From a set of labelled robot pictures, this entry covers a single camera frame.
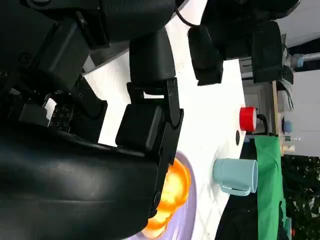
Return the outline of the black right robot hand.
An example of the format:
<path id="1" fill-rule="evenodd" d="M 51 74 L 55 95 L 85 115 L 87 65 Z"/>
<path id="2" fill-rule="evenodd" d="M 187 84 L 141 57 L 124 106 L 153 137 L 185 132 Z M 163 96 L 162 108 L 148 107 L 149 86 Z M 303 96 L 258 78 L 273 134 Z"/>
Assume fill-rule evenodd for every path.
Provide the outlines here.
<path id="1" fill-rule="evenodd" d="M 165 25 L 173 0 L 0 3 L 0 237 L 120 240 L 156 215 L 184 111 Z M 129 42 L 131 103 L 116 147 L 90 52 Z"/>

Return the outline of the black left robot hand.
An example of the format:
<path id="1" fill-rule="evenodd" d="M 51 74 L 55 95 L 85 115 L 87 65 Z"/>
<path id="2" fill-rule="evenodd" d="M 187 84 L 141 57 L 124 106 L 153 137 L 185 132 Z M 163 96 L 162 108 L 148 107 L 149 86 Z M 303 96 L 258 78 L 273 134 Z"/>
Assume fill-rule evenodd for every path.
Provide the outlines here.
<path id="1" fill-rule="evenodd" d="M 254 21 L 236 10 L 234 0 L 209 0 L 200 25 L 188 30 L 188 44 L 198 86 L 220 84 L 226 60 L 250 56 Z"/>

